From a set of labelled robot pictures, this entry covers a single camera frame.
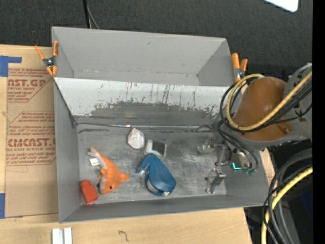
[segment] red block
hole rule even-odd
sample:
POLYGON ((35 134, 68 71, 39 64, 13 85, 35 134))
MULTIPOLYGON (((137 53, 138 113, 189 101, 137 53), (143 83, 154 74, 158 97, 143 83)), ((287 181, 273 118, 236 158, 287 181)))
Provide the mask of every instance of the red block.
POLYGON ((86 204, 94 202, 98 199, 95 186, 92 185, 89 180, 83 180, 80 182, 80 190, 86 204))

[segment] orange clamp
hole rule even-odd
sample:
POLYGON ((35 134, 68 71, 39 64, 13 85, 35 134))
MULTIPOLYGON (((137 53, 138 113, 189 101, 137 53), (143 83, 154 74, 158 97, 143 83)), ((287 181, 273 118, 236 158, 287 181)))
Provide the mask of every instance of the orange clamp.
POLYGON ((56 77, 57 66, 54 65, 54 58, 57 57, 57 55, 58 55, 58 41, 54 41, 54 43, 53 43, 53 52, 52 52, 53 56, 51 58, 45 58, 37 45, 35 45, 35 49, 36 49, 39 57, 41 58, 41 60, 45 63, 47 72, 52 77, 56 77))
POLYGON ((233 68, 234 68, 234 76, 235 76, 235 82, 238 82, 241 80, 242 76, 244 75, 244 72, 247 68, 247 59, 241 60, 239 62, 239 56, 237 53, 232 54, 232 62, 233 62, 233 68))

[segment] black carpet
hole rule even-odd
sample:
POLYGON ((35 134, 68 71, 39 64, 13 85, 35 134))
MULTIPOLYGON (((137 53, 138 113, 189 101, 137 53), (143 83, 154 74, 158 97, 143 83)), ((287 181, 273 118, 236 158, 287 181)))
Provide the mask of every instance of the black carpet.
MULTIPOLYGON (((87 0, 101 29, 227 38, 248 72, 312 62, 313 0, 285 11, 262 0, 87 0)), ((82 0, 0 0, 0 43, 51 45, 51 26, 86 28, 82 0)))

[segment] black cable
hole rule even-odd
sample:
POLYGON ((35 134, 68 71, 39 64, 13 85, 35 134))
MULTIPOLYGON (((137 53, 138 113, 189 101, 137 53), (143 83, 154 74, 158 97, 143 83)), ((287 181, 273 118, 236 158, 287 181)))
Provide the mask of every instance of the black cable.
MULTIPOLYGON (((270 218, 270 220, 269 220, 269 222, 267 222, 266 221, 266 219, 265 219, 265 213, 266 213, 266 210, 267 210, 267 203, 268 203, 268 200, 269 200, 269 198, 272 198, 272 201, 273 201, 273 194, 275 193, 275 192, 277 192, 277 191, 280 191, 282 188, 283 188, 283 186, 285 186, 289 181, 291 181, 294 177, 296 177, 299 173, 301 173, 302 171, 304 171, 304 169, 307 169, 307 168, 309 168, 311 165, 306 165, 306 166, 304 166, 303 168, 301 168, 300 170, 297 170, 297 171, 295 171, 293 174, 291 174, 290 176, 288 176, 285 180, 283 180, 281 183, 279 183, 278 184, 278 186, 275 188, 275 189, 273 189, 271 192, 269 192, 268 193, 268 197, 266 198, 266 200, 264 201, 264 203, 263 203, 263 209, 262 209, 262 218, 264 218, 263 219, 263 222, 264 222, 264 224, 266 225, 266 227, 267 227, 267 229, 268 229, 268 231, 270 232, 270 235, 271 235, 271 237, 272 237, 272 240, 275 242, 275 243, 278 243, 278 240, 276 239, 276 237, 275 237, 275 234, 273 233, 273 231, 272 231, 272 229, 271 229, 271 227, 270 227, 270 224, 273 226, 273 223, 272 223, 272 219, 270 218)), ((270 214, 270 216, 271 216, 271 214, 273 214, 273 209, 271 209, 271 211, 269 210, 269 214, 270 214)))
POLYGON ((89 13, 88 13, 87 0, 82 0, 82 4, 83 4, 84 12, 85 12, 87 28, 90 29, 91 23, 90 23, 90 17, 89 17, 89 13))
MULTIPOLYGON (((269 214, 270 214, 270 222, 272 223, 272 226, 274 227, 274 229, 275 229, 278 237, 281 239, 281 241, 284 244, 286 244, 287 241, 284 239, 282 233, 280 232, 280 229, 279 229, 278 225, 276 224, 276 219, 275 219, 274 211, 272 209, 273 193, 275 191, 278 191, 278 189, 280 189, 280 187, 282 187, 284 184, 286 184, 288 181, 290 181, 296 174, 298 174, 298 173, 301 172, 301 170, 296 171, 294 174, 292 174, 291 176, 287 177, 286 180, 282 181, 286 170, 290 166, 292 166, 293 164, 296 164, 296 163, 298 163, 300 161, 303 161, 303 160, 306 160, 306 159, 310 159, 310 158, 312 158, 312 149, 311 148, 306 149, 306 150, 303 150, 303 151, 295 154, 283 166, 281 166, 281 168, 277 171, 277 173, 275 174, 275 176, 273 177, 273 179, 272 179, 272 181, 270 183, 269 195, 268 195, 268 198, 266 199, 266 201, 268 202, 268 206, 269 206, 268 209, 269 209, 269 214), (275 186, 276 181, 279 181, 280 185, 276 189, 273 189, 274 186, 275 186)), ((283 214, 280 214, 280 216, 281 216, 281 220, 284 222, 283 214)))

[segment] orange fish toy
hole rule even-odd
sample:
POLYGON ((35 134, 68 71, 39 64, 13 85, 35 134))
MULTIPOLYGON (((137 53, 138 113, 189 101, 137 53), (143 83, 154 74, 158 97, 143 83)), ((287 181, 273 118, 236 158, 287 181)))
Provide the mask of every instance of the orange fish toy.
POLYGON ((103 156, 94 147, 91 147, 87 154, 91 157, 96 157, 101 166, 101 173, 98 175, 100 180, 99 190, 101 194, 113 191, 119 187, 122 182, 129 179, 130 176, 127 173, 122 173, 111 160, 103 156))

